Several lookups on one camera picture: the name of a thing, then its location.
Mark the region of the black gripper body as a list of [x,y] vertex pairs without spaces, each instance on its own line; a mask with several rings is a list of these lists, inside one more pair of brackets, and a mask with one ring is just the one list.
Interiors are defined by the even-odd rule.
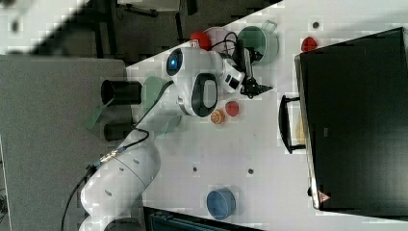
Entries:
[[259,87],[257,82],[253,79],[252,66],[250,64],[250,57],[245,54],[245,48],[241,39],[236,43],[236,61],[240,72],[244,74],[242,79],[241,94],[246,95],[248,98],[253,98],[259,95]]

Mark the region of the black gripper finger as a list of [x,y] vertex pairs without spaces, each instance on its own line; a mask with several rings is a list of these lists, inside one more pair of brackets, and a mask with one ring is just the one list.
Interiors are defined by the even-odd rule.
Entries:
[[257,90],[257,91],[269,91],[269,90],[272,90],[272,89],[273,89],[272,86],[258,85],[258,86],[256,87],[256,90]]
[[255,96],[257,96],[257,95],[260,95],[260,94],[262,94],[262,93],[264,93],[264,92],[265,92],[264,90],[258,90],[258,91],[250,92],[250,93],[248,94],[248,98],[249,98],[249,99],[252,99],[253,97],[255,97]]

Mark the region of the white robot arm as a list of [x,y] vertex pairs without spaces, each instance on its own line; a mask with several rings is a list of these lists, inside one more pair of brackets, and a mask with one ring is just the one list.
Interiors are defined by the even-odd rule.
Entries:
[[78,231],[105,231],[119,219],[131,216],[132,205],[149,187],[161,167],[155,145],[178,116],[222,120],[218,100],[224,93],[239,92],[249,98],[271,90],[256,83],[253,55],[241,39],[231,56],[201,48],[181,47],[166,59],[168,79],[138,122],[131,126],[119,147],[91,166],[81,190],[81,204],[88,216]]

